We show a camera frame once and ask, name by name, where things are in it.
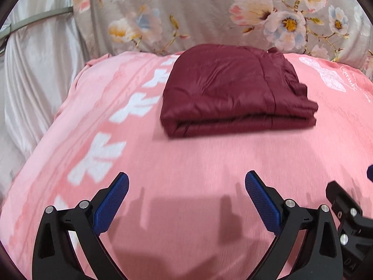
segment white flower print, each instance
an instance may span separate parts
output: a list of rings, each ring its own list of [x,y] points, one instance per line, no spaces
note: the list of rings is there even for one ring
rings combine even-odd
[[[360,34],[365,37],[370,37],[371,23],[360,5],[354,7],[355,21]]]
[[[265,25],[264,35],[282,51],[300,49],[306,44],[305,19],[300,12],[279,11],[272,13]]]
[[[311,51],[311,56],[316,58],[321,58],[325,60],[330,60],[330,57],[328,55],[328,50],[321,46],[318,47],[318,45],[315,45],[314,48]]]
[[[329,6],[329,26],[332,32],[344,36],[348,31],[348,18],[339,7]]]

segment folded maroon cloth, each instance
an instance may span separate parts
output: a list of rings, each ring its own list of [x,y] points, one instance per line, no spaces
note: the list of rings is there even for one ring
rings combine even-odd
[[[170,137],[186,137],[307,128],[317,110],[275,49],[202,44],[175,62],[160,120]]]

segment floral bedding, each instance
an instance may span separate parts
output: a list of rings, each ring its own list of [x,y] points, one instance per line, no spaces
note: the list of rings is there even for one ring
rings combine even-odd
[[[356,0],[73,0],[92,58],[165,55],[196,44],[277,47],[360,69],[373,79],[372,24]]]

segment blue gripper pad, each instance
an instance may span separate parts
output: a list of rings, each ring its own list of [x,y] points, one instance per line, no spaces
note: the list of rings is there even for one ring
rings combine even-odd
[[[278,235],[281,232],[281,214],[267,194],[265,187],[251,172],[246,174],[245,187],[267,231]]]
[[[121,206],[128,189],[128,176],[122,174],[94,214],[93,231],[97,236],[109,229],[109,226],[113,222],[115,214]]]

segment white satin fabric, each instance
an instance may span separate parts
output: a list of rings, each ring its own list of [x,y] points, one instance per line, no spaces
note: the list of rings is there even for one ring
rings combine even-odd
[[[72,0],[19,0],[9,19],[15,23],[71,5]],[[5,52],[5,122],[25,159],[52,124],[84,63],[73,14],[33,23],[10,36]]]
[[[4,84],[5,69],[4,57],[0,58],[0,203],[10,189],[15,174],[25,163],[25,158],[20,153],[10,138],[4,119]]]

